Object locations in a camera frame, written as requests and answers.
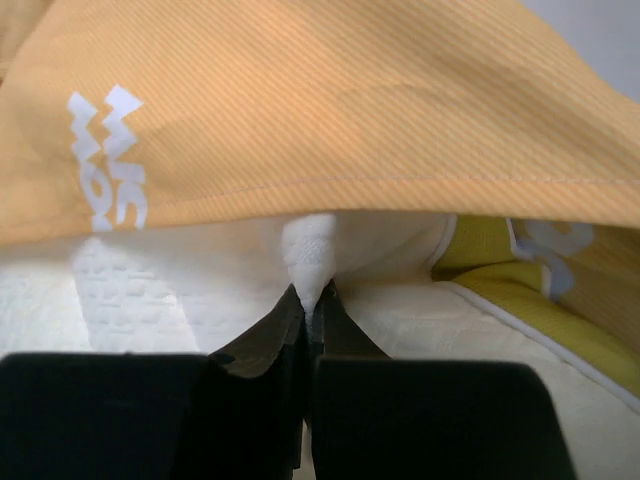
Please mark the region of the cream quilted pillow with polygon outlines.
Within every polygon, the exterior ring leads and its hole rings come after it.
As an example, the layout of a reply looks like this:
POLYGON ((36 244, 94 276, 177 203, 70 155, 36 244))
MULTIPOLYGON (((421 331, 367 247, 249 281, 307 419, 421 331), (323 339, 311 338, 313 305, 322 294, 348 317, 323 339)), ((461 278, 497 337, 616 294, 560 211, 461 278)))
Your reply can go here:
POLYGON ((393 357, 531 366, 579 477, 638 477, 634 229, 342 212, 5 247, 1 351, 210 353, 330 282, 393 357))

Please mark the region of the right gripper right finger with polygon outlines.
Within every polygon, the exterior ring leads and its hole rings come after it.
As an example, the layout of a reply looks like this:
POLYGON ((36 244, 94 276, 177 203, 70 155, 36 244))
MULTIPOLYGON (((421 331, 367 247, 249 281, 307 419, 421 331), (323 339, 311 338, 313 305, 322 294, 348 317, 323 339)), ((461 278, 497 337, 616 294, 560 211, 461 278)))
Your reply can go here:
POLYGON ((398 360, 334 285, 312 316, 311 448, 320 479, 573 479, 551 396, 521 363, 398 360))

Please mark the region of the orange pillowcase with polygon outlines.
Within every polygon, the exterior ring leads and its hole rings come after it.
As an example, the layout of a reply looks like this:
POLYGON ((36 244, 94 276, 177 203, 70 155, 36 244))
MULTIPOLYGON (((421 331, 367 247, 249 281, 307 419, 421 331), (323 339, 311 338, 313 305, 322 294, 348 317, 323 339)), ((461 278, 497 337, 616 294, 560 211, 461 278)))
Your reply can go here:
POLYGON ((518 1, 5 1, 1 255, 331 210, 620 229, 565 304, 639 334, 639 104, 518 1))

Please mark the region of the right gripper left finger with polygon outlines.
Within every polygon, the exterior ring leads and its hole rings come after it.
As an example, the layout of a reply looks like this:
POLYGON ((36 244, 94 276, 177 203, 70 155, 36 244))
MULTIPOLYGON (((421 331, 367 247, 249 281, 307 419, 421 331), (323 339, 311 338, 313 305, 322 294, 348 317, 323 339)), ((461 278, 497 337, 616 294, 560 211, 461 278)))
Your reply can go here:
POLYGON ((15 353, 1 362, 5 479, 288 479, 300 463, 293 288, 204 354, 15 353))

